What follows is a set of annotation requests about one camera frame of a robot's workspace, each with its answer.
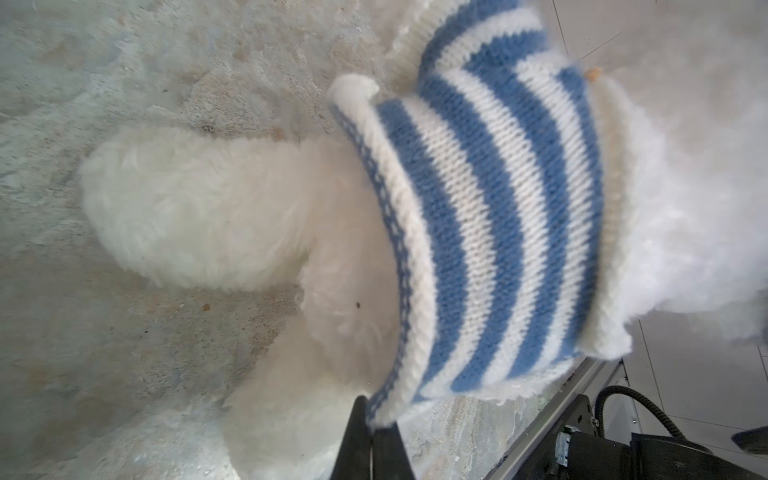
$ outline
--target white stripe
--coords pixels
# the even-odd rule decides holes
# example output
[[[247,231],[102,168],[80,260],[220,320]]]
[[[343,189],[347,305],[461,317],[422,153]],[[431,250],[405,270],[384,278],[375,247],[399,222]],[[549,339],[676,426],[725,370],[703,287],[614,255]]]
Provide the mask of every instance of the white stripe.
[[[488,128],[494,145],[505,162],[520,213],[522,231],[522,276],[515,306],[496,354],[488,365],[482,384],[503,380],[518,354],[544,278],[547,253],[547,215],[541,169],[533,145],[520,122],[476,76],[464,70],[446,72],[443,77],[472,103]]]
[[[369,103],[378,86],[371,78],[348,74],[337,78],[328,90],[330,101],[358,128],[362,141],[379,166],[379,181],[389,188],[394,215],[403,230],[411,271],[411,325],[402,368],[390,391],[371,420],[372,427],[389,426],[411,404],[424,372],[435,338],[437,288],[432,265],[432,248],[423,221],[419,197],[411,188],[407,173],[389,142],[376,110]]]
[[[483,191],[451,128],[420,98],[408,97],[402,103],[456,210],[467,267],[467,297],[461,332],[448,361],[421,390],[426,398],[440,398],[452,395],[453,379],[475,353],[482,326],[491,312],[496,276],[494,239]]]
[[[542,30],[544,26],[541,24],[541,19],[531,7],[519,7],[494,15],[474,25],[443,48],[435,63],[435,70],[444,72],[461,67],[471,56],[495,38]]]
[[[569,321],[574,314],[578,292],[584,280],[584,262],[589,251],[591,225],[589,202],[591,175],[584,139],[581,136],[581,123],[571,96],[555,78],[561,68],[552,68],[552,65],[550,56],[531,55],[515,68],[520,81],[549,110],[558,127],[565,156],[570,202],[568,248],[565,252],[563,283],[544,348],[533,371],[549,366],[560,352]],[[562,65],[562,63],[555,62],[554,65]]]

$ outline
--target textured gray surface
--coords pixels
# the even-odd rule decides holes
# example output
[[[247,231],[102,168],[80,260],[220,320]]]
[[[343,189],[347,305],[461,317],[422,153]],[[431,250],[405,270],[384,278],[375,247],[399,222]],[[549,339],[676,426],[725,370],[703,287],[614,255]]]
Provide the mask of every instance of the textured gray surface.
[[[80,211],[77,167],[136,122],[332,134],[333,76],[382,77],[369,23],[355,0],[0,0],[0,477],[237,478],[220,405],[295,288],[158,289],[121,271]],[[540,403],[459,400],[433,413],[448,431],[404,430],[425,476],[481,478]]]

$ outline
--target plush toy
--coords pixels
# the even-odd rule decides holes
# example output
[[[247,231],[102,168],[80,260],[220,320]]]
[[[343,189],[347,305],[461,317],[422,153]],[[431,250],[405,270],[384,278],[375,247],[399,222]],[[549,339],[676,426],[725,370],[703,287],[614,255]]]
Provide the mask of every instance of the plush toy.
[[[356,74],[329,90],[348,139],[131,128],[84,162],[85,213],[123,268],[302,287],[228,400],[244,478],[323,475],[360,393],[372,428],[535,395],[581,355],[630,352],[626,323],[652,309],[762,333],[768,11],[660,10],[584,74],[521,2],[415,2],[399,95]]]

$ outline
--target blue stripe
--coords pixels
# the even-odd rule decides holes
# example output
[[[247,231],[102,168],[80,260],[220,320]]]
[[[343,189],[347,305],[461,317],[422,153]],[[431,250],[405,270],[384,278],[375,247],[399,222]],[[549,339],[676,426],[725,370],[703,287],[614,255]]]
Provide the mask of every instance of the blue stripe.
[[[504,101],[530,140],[544,184],[547,259],[531,321],[508,378],[524,375],[538,361],[553,320],[568,245],[568,179],[560,134],[547,108],[506,68],[490,68],[482,80]]]
[[[548,49],[543,31],[523,31],[516,35],[496,37],[469,58],[465,70],[483,67],[514,67],[523,58]]]
[[[574,308],[574,315],[568,325],[568,330],[563,338],[557,362],[572,358],[578,354],[576,342],[584,326],[584,321],[589,314],[589,307],[594,297],[595,286],[598,278],[598,249],[600,247],[600,230],[603,220],[603,169],[600,163],[600,147],[598,135],[594,130],[594,122],[586,95],[584,78],[576,68],[567,68],[558,75],[558,80],[571,97],[578,112],[581,137],[584,139],[587,155],[587,169],[591,179],[589,190],[590,197],[590,229],[589,251],[584,261],[584,279],[579,288],[578,300]]]
[[[427,78],[419,86],[418,93],[448,122],[456,140],[467,154],[467,161],[478,179],[483,201],[488,208],[493,244],[486,248],[493,249],[489,253],[495,254],[496,273],[491,311],[488,318],[483,319],[485,329],[478,344],[483,348],[484,345],[498,342],[498,334],[505,330],[520,287],[523,270],[522,233],[515,195],[505,162],[499,156],[493,137],[472,104],[438,75]],[[455,329],[451,332],[452,337],[458,338],[461,326],[461,323],[451,325],[451,328]],[[476,349],[470,363],[454,379],[451,388],[455,392],[472,390],[482,380],[485,369],[482,368],[482,363],[478,362],[478,358],[482,358],[485,352],[479,350]]]
[[[411,313],[411,272],[408,269],[408,249],[405,246],[405,237],[403,228],[398,224],[397,217],[394,215],[394,207],[390,201],[389,190],[387,189],[384,179],[379,173],[379,165],[374,161],[371,156],[371,150],[362,136],[357,131],[356,126],[350,119],[348,119],[335,105],[331,105],[331,111],[336,116],[337,121],[344,127],[352,143],[357,147],[358,154],[362,159],[362,163],[368,172],[368,177],[373,184],[373,189],[376,191],[376,196],[379,199],[379,209],[382,212],[382,218],[384,219],[384,225],[386,226],[387,234],[389,235],[389,241],[392,242],[392,246],[395,252],[395,259],[397,261],[397,276],[398,276],[398,288],[400,295],[400,337],[397,346],[397,354],[395,356],[395,364],[392,370],[389,371],[384,385],[373,394],[370,401],[366,406],[366,418],[370,421],[376,414],[376,410],[389,398],[389,393],[395,385],[402,367],[402,359],[406,354],[406,343],[408,341],[408,335],[411,331],[411,325],[409,323],[409,317]]]
[[[432,379],[453,353],[464,319],[467,267],[461,225],[440,181],[432,159],[400,100],[379,106],[379,116],[397,149],[400,164],[422,202],[422,213],[432,239],[432,262],[437,287],[437,332],[422,384]]]
[[[422,63],[419,66],[419,80],[435,67],[443,49],[465,31],[497,13],[513,10],[519,5],[519,0],[471,0],[468,4],[460,7],[437,29],[432,40],[424,49]]]

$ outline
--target stuffed animal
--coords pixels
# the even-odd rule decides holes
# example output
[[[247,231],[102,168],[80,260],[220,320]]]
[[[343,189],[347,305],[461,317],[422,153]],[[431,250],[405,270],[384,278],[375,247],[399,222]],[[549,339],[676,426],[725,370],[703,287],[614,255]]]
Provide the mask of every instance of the stuffed animal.
[[[241,476],[326,474],[360,393],[372,428],[538,394],[581,355],[630,352],[653,309],[764,331],[768,6],[659,10],[584,74],[522,2],[414,2],[394,15],[397,96],[357,74],[329,89],[346,138],[126,128],[83,163],[123,268],[301,286],[228,400]]]

